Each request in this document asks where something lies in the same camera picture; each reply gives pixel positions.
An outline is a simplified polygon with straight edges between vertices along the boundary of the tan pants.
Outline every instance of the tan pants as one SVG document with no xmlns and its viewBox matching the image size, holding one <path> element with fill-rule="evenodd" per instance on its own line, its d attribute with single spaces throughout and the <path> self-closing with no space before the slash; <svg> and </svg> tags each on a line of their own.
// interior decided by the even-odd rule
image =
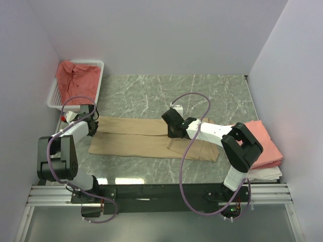
<svg viewBox="0 0 323 242">
<path fill-rule="evenodd" d="M 101 155 L 182 158 L 190 140 L 170 139 L 162 119 L 100 117 L 89 153 Z M 216 161 L 217 145 L 196 140 L 186 159 Z"/>
</svg>

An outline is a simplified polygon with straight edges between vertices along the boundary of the plastic laundry basket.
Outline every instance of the plastic laundry basket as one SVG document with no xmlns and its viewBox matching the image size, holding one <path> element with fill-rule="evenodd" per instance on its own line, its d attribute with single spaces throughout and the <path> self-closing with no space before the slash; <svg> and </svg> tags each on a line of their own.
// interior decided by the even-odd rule
<svg viewBox="0 0 323 242">
<path fill-rule="evenodd" d="M 101 86 L 101 81 L 102 81 L 104 63 L 100 60 L 97 61 L 97 60 L 88 60 L 88 59 L 71 60 L 71 62 L 73 62 L 75 64 L 97 66 L 97 67 L 101 68 L 100 79 L 99 79 L 99 83 L 97 86 L 97 91 L 96 91 L 96 96 L 95 96 L 95 101 L 94 101 L 95 104 L 97 104 L 97 99 L 99 98 L 100 86 Z M 59 91 L 59 86 L 57 84 L 56 78 L 54 78 L 54 81 L 52 83 L 49 97 L 47 100 L 47 105 L 48 105 L 48 107 L 57 108 L 59 110 L 62 110 L 61 94 Z M 64 107 L 63 111 L 64 112 L 67 112 L 67 111 L 79 112 L 80 105 L 66 105 Z"/>
</svg>

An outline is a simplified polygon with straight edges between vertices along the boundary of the marble surface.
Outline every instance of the marble surface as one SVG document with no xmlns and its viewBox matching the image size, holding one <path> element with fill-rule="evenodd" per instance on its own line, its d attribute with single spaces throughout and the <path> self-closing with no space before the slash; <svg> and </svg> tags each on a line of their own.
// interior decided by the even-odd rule
<svg viewBox="0 0 323 242">
<path fill-rule="evenodd" d="M 207 95 L 211 109 L 207 115 L 216 124 L 257 120 L 244 76 L 222 75 L 124 75 L 103 77 L 98 111 L 102 116 L 160 118 L 179 95 L 196 91 Z M 200 117 L 207 108 L 202 97 L 190 95 L 177 104 L 184 118 Z M 171 184 L 179 181 L 180 159 L 122 157 L 88 153 L 91 137 L 76 146 L 79 166 L 95 175 L 101 184 Z M 222 182 L 230 164 L 222 148 L 216 162 L 187 160 L 184 183 Z"/>
</svg>

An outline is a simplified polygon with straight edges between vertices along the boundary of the pink towel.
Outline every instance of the pink towel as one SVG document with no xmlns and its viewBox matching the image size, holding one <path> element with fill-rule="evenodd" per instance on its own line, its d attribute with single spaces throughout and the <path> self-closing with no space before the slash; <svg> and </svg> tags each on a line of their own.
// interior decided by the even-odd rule
<svg viewBox="0 0 323 242">
<path fill-rule="evenodd" d="M 101 69 L 96 66 L 74 64 L 65 60 L 56 72 L 62 104 L 70 97 L 86 96 L 95 100 Z M 75 98 L 67 105 L 92 104 L 85 98 Z"/>
<path fill-rule="evenodd" d="M 283 155 L 272 142 L 271 137 L 269 136 L 262 122 L 259 120 L 251 121 L 245 124 L 263 147 L 263 153 L 252 165 L 251 169 L 270 168 L 280 165 Z"/>
</svg>

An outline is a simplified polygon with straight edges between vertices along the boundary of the white wall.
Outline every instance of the white wall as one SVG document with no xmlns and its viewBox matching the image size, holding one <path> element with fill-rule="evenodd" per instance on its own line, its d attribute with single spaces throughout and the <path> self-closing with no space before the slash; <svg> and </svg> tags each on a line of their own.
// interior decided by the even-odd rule
<svg viewBox="0 0 323 242">
<path fill-rule="evenodd" d="M 7 242 L 37 181 L 37 140 L 58 121 L 46 99 L 59 58 L 27 1 L 0 6 L 0 241 Z"/>
<path fill-rule="evenodd" d="M 323 2 L 289 0 L 248 78 L 307 241 L 322 241 Z"/>
<path fill-rule="evenodd" d="M 28 0 L 61 59 L 113 74 L 249 74 L 287 0 Z"/>
</svg>

